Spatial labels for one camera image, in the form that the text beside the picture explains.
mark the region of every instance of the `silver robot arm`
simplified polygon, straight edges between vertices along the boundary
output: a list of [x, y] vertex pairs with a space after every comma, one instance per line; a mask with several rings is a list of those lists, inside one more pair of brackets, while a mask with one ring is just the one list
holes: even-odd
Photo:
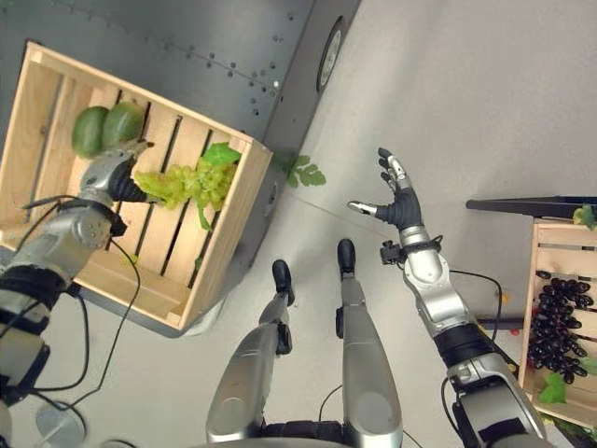
[[111, 210], [114, 201], [151, 199], [130, 179], [137, 157], [150, 146], [131, 141], [96, 158], [78, 197], [61, 203], [0, 275], [0, 448], [10, 439], [7, 407], [27, 396], [49, 358], [40, 334], [53, 306], [91, 254], [126, 230]]
[[404, 262], [404, 280], [446, 367], [458, 400], [454, 413], [465, 446], [513, 446], [508, 441], [527, 440], [528, 445], [551, 446], [546, 432], [526, 395], [481, 333], [460, 294], [450, 282], [450, 268], [439, 254], [423, 225], [421, 208], [410, 179], [388, 150], [380, 148], [382, 179], [395, 194], [393, 203], [377, 206], [350, 202], [348, 206], [395, 225], [401, 249], [387, 246]]

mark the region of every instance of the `metal base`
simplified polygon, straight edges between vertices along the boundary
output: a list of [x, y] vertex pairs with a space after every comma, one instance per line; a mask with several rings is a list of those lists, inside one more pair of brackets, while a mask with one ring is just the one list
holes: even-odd
[[74, 409], [59, 411], [50, 404], [44, 404], [37, 411], [35, 423], [42, 437], [38, 446], [78, 448], [83, 446], [87, 436], [83, 416]]

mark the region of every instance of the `green fruit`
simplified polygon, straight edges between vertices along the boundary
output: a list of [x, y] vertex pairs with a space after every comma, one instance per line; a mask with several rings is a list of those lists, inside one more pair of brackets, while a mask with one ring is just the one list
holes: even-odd
[[102, 132], [108, 109], [100, 105], [88, 107], [76, 118], [71, 146], [76, 154], [91, 159], [104, 150]]
[[144, 110], [135, 103], [123, 101], [108, 112], [104, 121], [102, 142], [113, 147], [121, 142], [139, 138], [145, 120]]

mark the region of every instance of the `black joint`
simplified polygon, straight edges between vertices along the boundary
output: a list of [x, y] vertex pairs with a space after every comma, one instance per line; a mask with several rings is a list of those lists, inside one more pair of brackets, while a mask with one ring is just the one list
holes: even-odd
[[64, 292], [64, 280], [50, 269], [33, 265], [15, 266], [0, 276], [0, 289], [20, 292], [37, 299], [51, 310]]
[[125, 203], [144, 203], [147, 195], [131, 179], [135, 161], [129, 159], [116, 167], [108, 182], [108, 194], [113, 201]]
[[382, 258], [382, 264], [401, 264], [406, 261], [400, 245], [395, 245], [391, 240], [382, 243], [380, 257]]
[[277, 259], [271, 265], [273, 281], [276, 284], [276, 292], [285, 292], [288, 294], [288, 306], [295, 301], [295, 293], [292, 290], [292, 276], [290, 269], [283, 259]]
[[292, 351], [292, 336], [290, 328], [280, 322], [278, 324], [278, 347], [276, 355], [288, 355]]
[[476, 324], [447, 329], [439, 333], [434, 342], [448, 369], [464, 360], [493, 352], [491, 341], [483, 336]]
[[344, 308], [336, 309], [336, 336], [344, 339]]
[[71, 283], [70, 286], [66, 289], [66, 294], [69, 296], [75, 297], [81, 293], [81, 285], [78, 283]]
[[338, 266], [340, 267], [340, 278], [345, 274], [354, 273], [356, 265], [356, 251], [354, 244], [348, 238], [340, 240], [338, 243]]
[[378, 207], [375, 217], [395, 225], [399, 231], [423, 225], [421, 206], [412, 188], [397, 191], [394, 203]]

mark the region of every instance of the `cable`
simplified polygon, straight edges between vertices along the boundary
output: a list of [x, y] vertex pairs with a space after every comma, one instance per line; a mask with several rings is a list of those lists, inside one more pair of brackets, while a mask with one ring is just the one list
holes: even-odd
[[41, 217], [39, 217], [37, 219], [37, 221], [34, 223], [34, 225], [31, 226], [29, 228], [29, 230], [22, 236], [21, 240], [19, 241], [19, 244], [17, 245], [17, 249], [15, 250], [15, 253], [17, 253], [21, 250], [22, 245], [25, 244], [25, 241], [27, 241], [27, 238], [29, 238], [31, 236], [31, 234], [34, 232], [35, 229], [37, 229], [39, 224], [41, 224], [44, 219], [46, 219], [54, 210], [56, 210], [59, 205], [60, 205], [60, 201], [57, 200], [54, 205], [52, 205], [48, 210], [46, 210], [46, 212]]
[[448, 383], [448, 378], [444, 378], [444, 381], [441, 382], [441, 405], [444, 408], [444, 413], [446, 413], [446, 417], [448, 417], [448, 421], [450, 422], [452, 429], [454, 430], [456, 435], [461, 440], [463, 437], [460, 435], [460, 431], [458, 430], [458, 427], [452, 420], [450, 412], [448, 411], [448, 405], [446, 404], [446, 384], [447, 383]]
[[48, 203], [54, 203], [41, 217], [37, 219], [33, 226], [29, 228], [29, 230], [22, 236], [19, 244], [17, 245], [16, 252], [19, 252], [22, 248], [22, 245], [25, 244], [27, 238], [31, 236], [35, 229], [41, 224], [41, 222], [46, 219], [50, 213], [52, 213], [56, 208], [58, 208], [61, 204], [60, 199], [78, 199], [77, 196], [73, 196], [72, 194], [59, 194], [58, 196], [51, 196], [49, 198], [40, 199], [38, 201], [33, 201], [32, 203], [28, 203], [27, 205], [23, 206], [24, 210], [31, 210], [32, 208], [39, 207], [41, 205], [46, 205]]
[[89, 392], [87, 392], [86, 394], [82, 395], [81, 397], [79, 397], [78, 399], [76, 399], [72, 404], [69, 404], [67, 406], [61, 406], [60, 404], [58, 404], [57, 402], [55, 402], [53, 399], [45, 396], [44, 394], [42, 394], [41, 392], [38, 392], [36, 390], [32, 390], [30, 393], [31, 395], [38, 397], [39, 399], [44, 400], [46, 403], [48, 403], [49, 405], [51, 405], [52, 407], [58, 409], [59, 411], [68, 411], [71, 408], [74, 408], [78, 403], [80, 403], [81, 401], [83, 401], [84, 399], [86, 399], [87, 397], [95, 394], [96, 392], [98, 392], [102, 386], [104, 385], [104, 380], [105, 380], [105, 376], [108, 373], [108, 368], [110, 367], [110, 362], [112, 361], [112, 356], [114, 355], [114, 350], [116, 349], [116, 344], [118, 342], [118, 336], [120, 335], [120, 331], [122, 330], [122, 326], [124, 325], [124, 321], [126, 320], [127, 316], [129, 315], [129, 312], [135, 302], [135, 300], [137, 299], [137, 296], [139, 295], [139, 289], [141, 288], [141, 276], [139, 275], [139, 270], [137, 270], [137, 267], [135, 266], [134, 262], [131, 259], [131, 256], [129, 256], [129, 254], [127, 254], [126, 250], [124, 250], [122, 248], [122, 246], [120, 246], [116, 241], [114, 241], [112, 238], [110, 238], [110, 243], [115, 245], [116, 248], [122, 252], [122, 255], [124, 255], [126, 257], [126, 259], [129, 261], [129, 263], [131, 264], [133, 270], [134, 270], [134, 274], [137, 280], [137, 286], [135, 288], [134, 294], [132, 295], [132, 299], [129, 302], [129, 306], [127, 307], [127, 309], [125, 310], [124, 314], [122, 315], [122, 318], [120, 319], [120, 324], [118, 325], [118, 328], [116, 330], [116, 334], [114, 336], [114, 341], [112, 342], [112, 347], [110, 348], [110, 353], [108, 355], [108, 358], [105, 362], [104, 365], [104, 371], [102, 372], [102, 378], [100, 379], [99, 384], [92, 390], [90, 390]]
[[420, 443], [417, 442], [417, 440], [412, 437], [405, 428], [402, 428], [402, 432], [404, 432], [407, 436], [409, 436], [409, 439], [411, 439], [415, 445], [417, 445], [419, 448], [423, 448], [422, 445]]
[[342, 385], [339, 385], [337, 387], [334, 387], [332, 389], [332, 391], [327, 394], [327, 396], [324, 398], [324, 400], [321, 403], [321, 406], [319, 407], [319, 418], [317, 419], [317, 423], [321, 423], [321, 416], [324, 413], [324, 406], [326, 406], [327, 401], [329, 400], [329, 398], [334, 395], [336, 392], [338, 392], [340, 389], [342, 389]]
[[492, 333], [492, 343], [495, 343], [495, 338], [497, 337], [497, 331], [500, 327], [500, 321], [502, 320], [502, 305], [503, 305], [503, 293], [502, 293], [502, 286], [500, 283], [495, 280], [494, 278], [490, 277], [489, 275], [483, 275], [482, 273], [470, 273], [469, 271], [460, 271], [457, 269], [450, 269], [451, 273], [460, 273], [463, 275], [472, 275], [473, 277], [484, 278], [485, 280], [489, 280], [493, 282], [497, 287], [497, 311], [495, 313], [495, 324], [493, 326], [493, 333]]
[[4, 338], [4, 336], [8, 333], [8, 331], [10, 329], [12, 329], [15, 324], [17, 322], [19, 322], [19, 320], [26, 315], [27, 313], [29, 313], [31, 310], [33, 310], [37, 305], [39, 305], [41, 303], [41, 301], [39, 301], [38, 299], [33, 299], [33, 303], [30, 304], [29, 306], [23, 308], [22, 310], [19, 311], [19, 313], [17, 315], [14, 315], [12, 317], [12, 319], [10, 319], [7, 323], [7, 325], [2, 329], [2, 332], [0, 332], [0, 339]]
[[81, 305], [81, 313], [83, 314], [83, 327], [85, 329], [85, 361], [83, 364], [83, 371], [81, 372], [78, 379], [70, 385], [63, 385], [60, 387], [34, 387], [31, 389], [31, 391], [58, 392], [61, 390], [73, 389], [80, 385], [87, 376], [87, 370], [90, 366], [90, 320], [87, 313], [87, 305], [85, 304], [83, 298], [78, 294], [75, 295], [75, 298], [78, 299], [78, 302]]

